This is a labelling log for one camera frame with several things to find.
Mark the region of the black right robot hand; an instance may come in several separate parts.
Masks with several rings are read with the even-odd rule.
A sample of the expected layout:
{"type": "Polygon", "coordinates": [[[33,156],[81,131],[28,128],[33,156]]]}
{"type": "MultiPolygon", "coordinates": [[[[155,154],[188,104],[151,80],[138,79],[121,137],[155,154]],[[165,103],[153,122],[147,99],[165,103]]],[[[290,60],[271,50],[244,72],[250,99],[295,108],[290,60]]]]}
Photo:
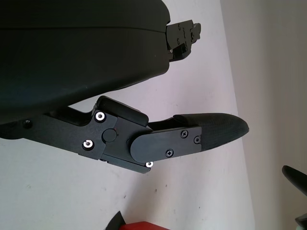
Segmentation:
{"type": "MultiPolygon", "coordinates": [[[[293,184],[304,195],[307,195],[307,175],[290,167],[284,165],[282,172],[286,179],[293,184]]],[[[295,219],[296,223],[304,230],[307,229],[307,214],[303,214],[295,219]]]]}

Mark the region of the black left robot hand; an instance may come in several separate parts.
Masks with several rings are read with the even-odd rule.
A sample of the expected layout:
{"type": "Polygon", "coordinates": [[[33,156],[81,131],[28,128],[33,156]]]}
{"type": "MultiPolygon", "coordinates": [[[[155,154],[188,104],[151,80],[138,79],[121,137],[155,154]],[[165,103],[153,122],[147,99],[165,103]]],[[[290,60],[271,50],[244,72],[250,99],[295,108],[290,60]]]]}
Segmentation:
{"type": "Polygon", "coordinates": [[[132,170],[211,150],[248,133],[224,113],[149,122],[106,92],[166,73],[201,25],[170,22],[161,0],[3,0],[0,136],[28,139],[132,170]]]}

